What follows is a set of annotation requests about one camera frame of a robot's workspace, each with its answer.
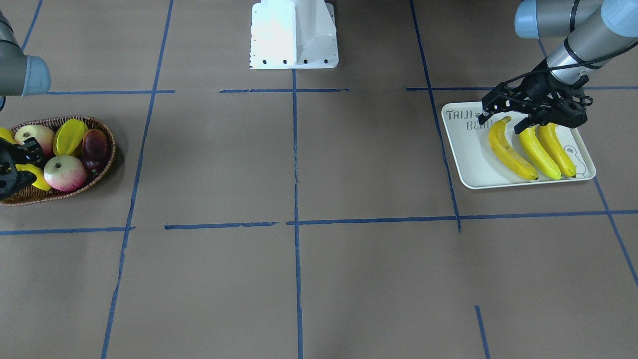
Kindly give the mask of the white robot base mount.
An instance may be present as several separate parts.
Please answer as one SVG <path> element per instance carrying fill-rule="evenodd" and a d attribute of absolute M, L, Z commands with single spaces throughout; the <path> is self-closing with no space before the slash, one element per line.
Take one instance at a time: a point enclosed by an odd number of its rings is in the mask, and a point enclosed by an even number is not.
<path fill-rule="evenodd" d="M 337 68 L 333 5 L 324 0 L 261 0 L 251 9 L 249 68 Z"/>

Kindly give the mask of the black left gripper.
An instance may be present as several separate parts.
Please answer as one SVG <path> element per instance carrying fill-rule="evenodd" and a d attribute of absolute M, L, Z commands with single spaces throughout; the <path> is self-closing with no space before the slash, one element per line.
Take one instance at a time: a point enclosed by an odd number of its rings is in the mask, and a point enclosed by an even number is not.
<path fill-rule="evenodd" d="M 579 75 L 574 84 L 565 84 L 556 79 L 548 68 L 545 59 L 533 69 L 542 71 L 527 75 L 519 86 L 511 88 L 506 83 L 500 83 L 490 90 L 481 99 L 478 124 L 486 124 L 495 114 L 519 112 L 527 116 L 513 127 L 515 134 L 548 123 L 568 129 L 583 125 L 587 121 L 586 107 L 593 102 L 583 90 L 584 84 L 589 82 L 588 75 Z M 522 105 L 520 101 L 530 101 L 532 104 Z"/>

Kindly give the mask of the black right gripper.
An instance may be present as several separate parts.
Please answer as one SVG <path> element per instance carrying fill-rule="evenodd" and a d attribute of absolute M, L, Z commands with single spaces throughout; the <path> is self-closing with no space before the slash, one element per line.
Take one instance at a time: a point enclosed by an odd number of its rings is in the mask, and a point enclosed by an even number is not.
<path fill-rule="evenodd" d="M 38 164 L 45 159 L 43 148 L 35 138 L 23 145 L 0 139 L 0 197 L 10 197 L 34 184 L 37 176 L 30 171 L 15 171 L 14 164 Z"/>

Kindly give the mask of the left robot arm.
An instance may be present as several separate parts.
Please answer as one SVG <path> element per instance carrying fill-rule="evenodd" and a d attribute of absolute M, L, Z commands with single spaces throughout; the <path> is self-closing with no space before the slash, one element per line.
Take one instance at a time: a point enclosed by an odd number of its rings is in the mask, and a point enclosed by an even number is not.
<path fill-rule="evenodd" d="M 564 35 L 564 41 L 532 71 L 495 86 L 481 99 L 482 125 L 501 112 L 525 115 L 515 133 L 554 123 L 575 129 L 587 121 L 590 76 L 637 45 L 635 0 L 524 0 L 515 17 L 522 38 Z"/>

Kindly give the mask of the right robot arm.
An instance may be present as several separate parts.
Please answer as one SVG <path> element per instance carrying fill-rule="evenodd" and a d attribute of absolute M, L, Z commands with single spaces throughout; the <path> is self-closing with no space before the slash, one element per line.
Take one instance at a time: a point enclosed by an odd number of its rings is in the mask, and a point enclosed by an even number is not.
<path fill-rule="evenodd" d="M 24 54 L 17 43 L 13 27 L 4 14 L 0 15 L 0 97 L 1 108 L 9 96 L 44 95 L 48 93 L 51 77 L 41 57 Z M 0 149 L 1 199 L 34 184 L 36 175 L 19 171 L 18 164 L 37 164 L 44 159 L 44 151 L 35 138 L 29 137 L 23 145 L 13 145 L 2 139 Z"/>

